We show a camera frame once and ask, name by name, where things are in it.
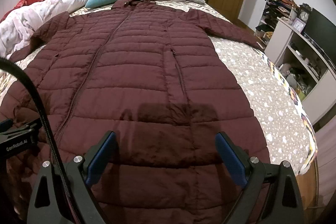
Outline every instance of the patterned bedsheet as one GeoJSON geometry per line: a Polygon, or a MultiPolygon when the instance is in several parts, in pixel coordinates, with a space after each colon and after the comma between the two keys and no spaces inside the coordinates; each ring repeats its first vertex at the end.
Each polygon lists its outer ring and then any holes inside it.
{"type": "MultiPolygon", "coordinates": [[[[157,4],[188,11],[199,9],[228,21],[207,4],[191,1],[157,1],[157,4]]],[[[96,9],[81,8],[71,14],[83,15],[110,9],[112,5],[96,9]]],[[[270,161],[279,164],[288,160],[295,175],[304,174],[313,162],[317,146],[312,125],[295,91],[261,51],[246,44],[210,37],[220,60],[234,74],[259,120],[270,161]]],[[[22,68],[34,59],[41,48],[17,64],[22,68]]],[[[7,73],[0,78],[0,104],[8,88],[16,79],[7,73]]]]}

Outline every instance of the bed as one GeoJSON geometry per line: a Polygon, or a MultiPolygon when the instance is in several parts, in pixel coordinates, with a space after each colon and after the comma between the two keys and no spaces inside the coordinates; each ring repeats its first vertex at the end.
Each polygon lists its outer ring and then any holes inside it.
{"type": "MultiPolygon", "coordinates": [[[[208,5],[191,1],[157,1],[157,4],[188,11],[202,10],[228,21],[208,5]]],[[[112,5],[96,9],[81,8],[71,16],[108,10],[112,5]]],[[[313,162],[317,146],[314,131],[295,91],[265,54],[246,44],[210,37],[219,59],[234,74],[243,89],[254,115],[263,130],[270,162],[288,160],[295,175],[304,174],[313,162]]],[[[44,46],[24,60],[17,62],[22,69],[35,58],[44,46]]],[[[0,78],[0,103],[16,79],[5,73],[0,78]]]]}

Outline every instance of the metal screw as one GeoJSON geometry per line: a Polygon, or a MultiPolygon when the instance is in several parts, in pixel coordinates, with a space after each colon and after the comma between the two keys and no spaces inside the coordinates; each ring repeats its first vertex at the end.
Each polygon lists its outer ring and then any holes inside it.
{"type": "Polygon", "coordinates": [[[48,167],[50,165],[50,161],[46,160],[44,163],[42,163],[43,167],[48,167]]]}
{"type": "Polygon", "coordinates": [[[81,162],[82,159],[83,159],[82,156],[76,156],[76,157],[73,158],[73,161],[78,163],[78,162],[81,162]]]}
{"type": "Polygon", "coordinates": [[[257,164],[259,162],[259,159],[257,157],[251,157],[250,161],[253,162],[254,164],[257,164]]]}
{"type": "Polygon", "coordinates": [[[291,164],[286,160],[284,160],[282,164],[284,165],[284,167],[287,167],[287,168],[291,166],[291,164]]]}

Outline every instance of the tv screen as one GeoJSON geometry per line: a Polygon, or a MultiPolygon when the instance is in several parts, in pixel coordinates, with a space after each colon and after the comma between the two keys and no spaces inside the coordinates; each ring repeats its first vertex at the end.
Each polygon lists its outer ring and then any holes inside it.
{"type": "Polygon", "coordinates": [[[304,30],[336,65],[336,26],[318,10],[312,10],[304,30]]]}

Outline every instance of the wooden floor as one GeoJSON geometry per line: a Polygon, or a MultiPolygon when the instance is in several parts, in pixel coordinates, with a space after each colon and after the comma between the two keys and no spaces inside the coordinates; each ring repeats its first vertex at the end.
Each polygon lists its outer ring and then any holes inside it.
{"type": "Polygon", "coordinates": [[[296,180],[299,185],[303,208],[304,208],[304,217],[305,224],[311,224],[315,220],[315,209],[312,207],[317,206],[317,183],[318,177],[316,175],[317,163],[310,166],[310,169],[307,173],[302,176],[297,176],[296,180]]]}

